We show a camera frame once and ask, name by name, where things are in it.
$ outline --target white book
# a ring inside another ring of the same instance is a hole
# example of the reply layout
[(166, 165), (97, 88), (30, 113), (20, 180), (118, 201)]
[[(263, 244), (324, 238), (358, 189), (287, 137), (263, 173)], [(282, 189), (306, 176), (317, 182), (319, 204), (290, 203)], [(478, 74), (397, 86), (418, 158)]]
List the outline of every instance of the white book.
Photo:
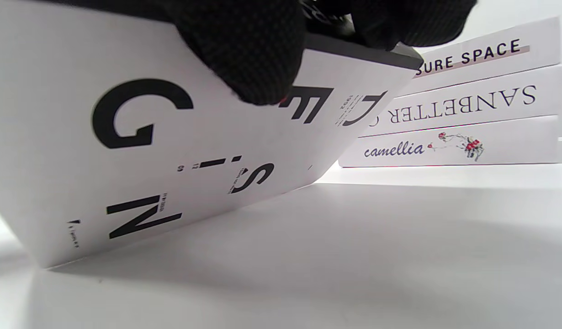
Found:
[(287, 100), (251, 106), (168, 23), (0, 0), (1, 214), (50, 267), (312, 183), (421, 58), (307, 46)]
[(553, 17), (426, 52), (399, 96), (558, 64), (560, 35)]
[(558, 115), (562, 65), (395, 98), (361, 137)]
[(557, 116), (358, 138), (342, 167), (492, 165), (557, 161)]

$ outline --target camellia text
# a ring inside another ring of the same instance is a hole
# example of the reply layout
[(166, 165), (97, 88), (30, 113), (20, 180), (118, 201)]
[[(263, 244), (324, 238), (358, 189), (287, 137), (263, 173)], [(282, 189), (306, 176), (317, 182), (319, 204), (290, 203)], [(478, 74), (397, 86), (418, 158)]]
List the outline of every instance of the camellia text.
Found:
[(398, 147), (396, 148), (366, 150), (364, 152), (364, 156), (368, 158), (369, 156), (381, 156), (381, 155), (397, 156), (397, 155), (423, 154), (423, 152), (425, 152), (423, 150), (423, 144), (419, 144), (415, 147), (413, 147), (413, 145), (415, 145), (415, 143), (411, 143), (411, 145), (409, 145), (409, 141), (407, 140), (405, 144), (403, 144), (403, 142), (400, 142), (398, 144)]

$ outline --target black glove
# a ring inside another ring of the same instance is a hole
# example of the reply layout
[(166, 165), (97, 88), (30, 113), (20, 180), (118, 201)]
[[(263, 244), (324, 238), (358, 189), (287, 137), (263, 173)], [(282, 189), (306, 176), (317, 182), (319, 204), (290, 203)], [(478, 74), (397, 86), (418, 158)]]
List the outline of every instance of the black glove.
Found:
[[(306, 33), (299, 0), (149, 0), (173, 19), (195, 54), (245, 102), (279, 103), (301, 65)], [(310, 0), (350, 13), (360, 40), (435, 46), (462, 32), (476, 0)]]

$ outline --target camellia flower drawing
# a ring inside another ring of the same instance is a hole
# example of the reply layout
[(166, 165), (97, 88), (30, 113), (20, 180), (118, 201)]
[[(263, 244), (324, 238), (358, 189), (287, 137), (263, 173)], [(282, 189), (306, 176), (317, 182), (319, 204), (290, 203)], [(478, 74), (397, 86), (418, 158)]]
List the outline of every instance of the camellia flower drawing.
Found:
[(446, 146), (436, 147), (433, 146), (433, 142), (427, 145), (428, 149), (433, 150), (434, 152), (438, 149), (444, 149), (449, 147), (455, 147), (462, 149), (466, 154), (467, 158), (474, 159), (474, 162), (478, 161), (478, 158), (484, 153), (484, 146), (480, 140), (475, 139), (474, 137), (467, 137), (461, 135), (459, 133), (454, 135), (448, 135), (446, 132), (439, 133), (437, 137), (444, 143), (450, 143)]

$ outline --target white table surface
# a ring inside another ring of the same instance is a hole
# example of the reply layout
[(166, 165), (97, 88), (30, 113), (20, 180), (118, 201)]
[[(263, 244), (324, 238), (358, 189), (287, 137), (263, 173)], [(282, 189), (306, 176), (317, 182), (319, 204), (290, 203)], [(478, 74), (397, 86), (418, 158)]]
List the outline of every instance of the white table surface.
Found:
[(0, 223), (0, 329), (149, 327), (561, 329), (562, 164), (332, 168), (51, 271)]

